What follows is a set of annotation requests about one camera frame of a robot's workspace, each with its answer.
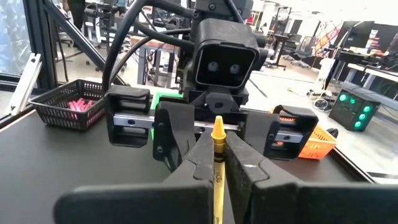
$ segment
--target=yellow crayon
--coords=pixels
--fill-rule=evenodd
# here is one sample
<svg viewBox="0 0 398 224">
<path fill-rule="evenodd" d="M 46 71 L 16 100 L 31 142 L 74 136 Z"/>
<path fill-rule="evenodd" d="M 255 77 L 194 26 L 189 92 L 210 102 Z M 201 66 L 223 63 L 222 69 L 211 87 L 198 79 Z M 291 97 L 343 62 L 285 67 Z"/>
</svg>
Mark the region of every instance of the yellow crayon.
<svg viewBox="0 0 398 224">
<path fill-rule="evenodd" d="M 211 137 L 214 141 L 215 163 L 214 163 L 214 224 L 222 224 L 224 207 L 224 183 L 225 162 L 224 152 L 226 146 L 226 134 L 224 130 L 223 117 L 217 116 Z"/>
</svg>

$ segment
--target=camera lens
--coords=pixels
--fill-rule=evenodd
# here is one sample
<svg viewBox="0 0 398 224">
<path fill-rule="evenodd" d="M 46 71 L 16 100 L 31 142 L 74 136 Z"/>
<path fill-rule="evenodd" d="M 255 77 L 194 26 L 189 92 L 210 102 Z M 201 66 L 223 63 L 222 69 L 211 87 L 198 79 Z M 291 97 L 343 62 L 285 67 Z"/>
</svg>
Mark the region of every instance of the camera lens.
<svg viewBox="0 0 398 224">
<path fill-rule="evenodd" d="M 209 71 L 211 71 L 211 72 L 217 72 L 217 70 L 218 70 L 218 64 L 217 64 L 217 62 L 210 62 L 210 63 L 207 65 L 207 69 L 208 69 Z"/>
<path fill-rule="evenodd" d="M 231 72 L 231 74 L 238 74 L 239 69 L 239 65 L 232 65 L 231 68 L 229 68 L 229 72 Z"/>
</svg>

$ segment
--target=mesh basket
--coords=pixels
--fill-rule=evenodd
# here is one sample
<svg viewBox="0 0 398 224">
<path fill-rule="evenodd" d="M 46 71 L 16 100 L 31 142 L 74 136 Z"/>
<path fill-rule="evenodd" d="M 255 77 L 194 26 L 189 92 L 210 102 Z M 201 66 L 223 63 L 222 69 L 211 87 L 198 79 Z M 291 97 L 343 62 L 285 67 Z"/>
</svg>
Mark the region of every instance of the mesh basket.
<svg viewBox="0 0 398 224">
<path fill-rule="evenodd" d="M 83 98 L 92 100 L 93 105 L 86 111 L 69 109 L 68 103 Z M 102 84 L 86 80 L 75 80 L 62 85 L 30 101 L 42 121 L 52 126 L 87 130 L 104 115 Z"/>
<path fill-rule="evenodd" d="M 335 137 L 321 127 L 316 126 L 299 157 L 323 159 L 335 146 Z"/>
</svg>

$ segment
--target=orange basket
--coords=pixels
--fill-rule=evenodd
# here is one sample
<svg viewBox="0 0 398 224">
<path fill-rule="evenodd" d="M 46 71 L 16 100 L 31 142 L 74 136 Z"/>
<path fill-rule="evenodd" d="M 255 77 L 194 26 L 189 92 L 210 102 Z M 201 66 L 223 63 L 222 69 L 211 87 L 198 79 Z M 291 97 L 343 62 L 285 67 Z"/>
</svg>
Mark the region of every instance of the orange basket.
<svg viewBox="0 0 398 224">
<path fill-rule="evenodd" d="M 323 159 L 335 145 L 335 137 L 317 125 L 299 157 L 306 159 Z"/>
</svg>

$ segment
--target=black basket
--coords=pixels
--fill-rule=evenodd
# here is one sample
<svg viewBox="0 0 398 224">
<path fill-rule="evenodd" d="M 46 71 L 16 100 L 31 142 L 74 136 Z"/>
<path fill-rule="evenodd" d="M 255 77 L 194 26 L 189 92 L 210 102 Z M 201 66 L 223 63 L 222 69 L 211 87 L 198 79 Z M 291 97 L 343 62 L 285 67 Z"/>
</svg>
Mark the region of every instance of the black basket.
<svg viewBox="0 0 398 224">
<path fill-rule="evenodd" d="M 90 109 L 79 112 L 69 109 L 68 103 L 83 98 L 93 100 Z M 63 128 L 87 130 L 104 115 L 102 84 L 75 80 L 30 101 L 46 124 Z"/>
</svg>

